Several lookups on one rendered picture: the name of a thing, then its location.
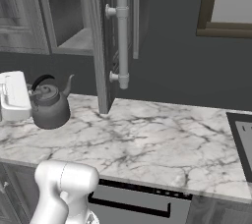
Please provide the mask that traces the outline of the grey open wall cabinet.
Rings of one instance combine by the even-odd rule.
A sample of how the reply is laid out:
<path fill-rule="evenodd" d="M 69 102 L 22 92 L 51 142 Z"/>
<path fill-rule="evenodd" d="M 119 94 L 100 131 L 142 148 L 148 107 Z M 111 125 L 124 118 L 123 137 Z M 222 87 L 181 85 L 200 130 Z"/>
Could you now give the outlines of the grey open wall cabinet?
<path fill-rule="evenodd" d="M 93 56 L 89 0 L 41 0 L 51 52 Z"/>

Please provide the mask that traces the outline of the brown framed window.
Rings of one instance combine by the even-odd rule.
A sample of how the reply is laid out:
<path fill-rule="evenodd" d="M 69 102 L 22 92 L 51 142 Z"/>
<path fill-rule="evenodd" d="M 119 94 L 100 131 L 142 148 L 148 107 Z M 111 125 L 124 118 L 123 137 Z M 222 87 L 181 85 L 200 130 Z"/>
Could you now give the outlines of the brown framed window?
<path fill-rule="evenodd" d="M 213 22 L 215 2 L 216 0 L 201 0 L 196 35 L 252 39 L 252 22 Z"/>

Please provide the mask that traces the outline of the grey open cabinet door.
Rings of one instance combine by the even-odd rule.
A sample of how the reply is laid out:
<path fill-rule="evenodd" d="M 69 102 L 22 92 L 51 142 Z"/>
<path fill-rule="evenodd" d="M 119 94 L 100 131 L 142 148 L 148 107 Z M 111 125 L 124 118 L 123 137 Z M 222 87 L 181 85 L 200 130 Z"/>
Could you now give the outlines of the grey open cabinet door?
<path fill-rule="evenodd" d="M 109 82 L 109 55 L 106 53 L 103 31 L 104 12 L 101 0 L 90 0 L 91 27 L 94 45 L 95 83 L 100 114 L 107 114 L 114 100 L 113 85 Z"/>

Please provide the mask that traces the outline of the grey base cabinet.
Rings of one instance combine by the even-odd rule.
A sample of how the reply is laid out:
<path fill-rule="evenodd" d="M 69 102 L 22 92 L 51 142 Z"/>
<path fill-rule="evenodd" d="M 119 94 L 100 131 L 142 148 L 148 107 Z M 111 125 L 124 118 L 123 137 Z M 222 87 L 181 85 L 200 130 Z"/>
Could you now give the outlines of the grey base cabinet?
<path fill-rule="evenodd" d="M 252 204 L 193 196 L 186 224 L 252 224 Z"/>
<path fill-rule="evenodd" d="M 0 224 L 30 224 L 39 198 L 35 168 L 0 159 Z"/>

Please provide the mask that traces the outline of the grey closed cabinet door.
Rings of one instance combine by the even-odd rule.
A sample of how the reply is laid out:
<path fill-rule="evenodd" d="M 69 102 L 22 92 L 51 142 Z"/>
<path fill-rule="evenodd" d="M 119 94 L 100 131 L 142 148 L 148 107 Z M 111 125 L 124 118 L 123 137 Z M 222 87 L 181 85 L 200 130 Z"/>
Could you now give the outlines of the grey closed cabinet door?
<path fill-rule="evenodd" d="M 0 0 L 0 51 L 49 53 L 38 0 Z"/>

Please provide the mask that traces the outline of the dark sink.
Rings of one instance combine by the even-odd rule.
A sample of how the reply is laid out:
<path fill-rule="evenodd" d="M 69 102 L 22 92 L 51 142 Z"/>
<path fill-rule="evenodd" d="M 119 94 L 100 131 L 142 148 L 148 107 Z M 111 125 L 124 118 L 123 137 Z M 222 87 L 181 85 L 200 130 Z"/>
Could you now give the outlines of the dark sink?
<path fill-rule="evenodd" d="M 252 115 L 227 112 L 226 116 L 246 181 L 252 183 Z"/>

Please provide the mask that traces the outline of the dark grey kettle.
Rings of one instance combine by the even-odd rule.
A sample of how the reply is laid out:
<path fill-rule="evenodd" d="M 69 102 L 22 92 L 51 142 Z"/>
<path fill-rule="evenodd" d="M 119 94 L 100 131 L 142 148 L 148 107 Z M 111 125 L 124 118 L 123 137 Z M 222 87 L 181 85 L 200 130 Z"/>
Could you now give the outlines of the dark grey kettle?
<path fill-rule="evenodd" d="M 42 84 L 45 80 L 54 80 L 54 77 L 49 74 L 38 77 L 29 86 L 31 115 L 39 128 L 54 130 L 65 125 L 70 119 L 68 96 L 71 91 L 72 78 L 73 75 L 68 78 L 63 91 L 60 91 L 54 84 Z"/>

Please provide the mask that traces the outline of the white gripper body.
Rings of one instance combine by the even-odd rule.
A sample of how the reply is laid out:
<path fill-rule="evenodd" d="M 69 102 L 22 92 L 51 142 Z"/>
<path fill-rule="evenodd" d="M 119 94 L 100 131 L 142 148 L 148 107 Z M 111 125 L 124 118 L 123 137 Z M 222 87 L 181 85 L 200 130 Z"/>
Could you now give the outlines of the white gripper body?
<path fill-rule="evenodd" d="M 22 121 L 32 115 L 32 106 L 21 71 L 0 74 L 0 121 Z"/>

